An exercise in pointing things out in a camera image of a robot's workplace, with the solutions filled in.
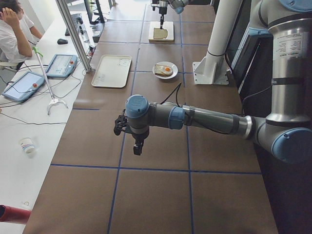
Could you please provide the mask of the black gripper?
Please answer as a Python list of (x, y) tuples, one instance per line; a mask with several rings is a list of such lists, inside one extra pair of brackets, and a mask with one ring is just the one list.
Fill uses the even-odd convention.
[(167, 14), (167, 7), (160, 7), (159, 8), (160, 16), (160, 29), (163, 29), (163, 15)]
[(149, 136), (149, 126), (139, 129), (131, 126), (130, 130), (132, 131), (132, 136), (135, 139), (135, 144), (133, 146), (134, 155), (141, 155), (144, 140)]

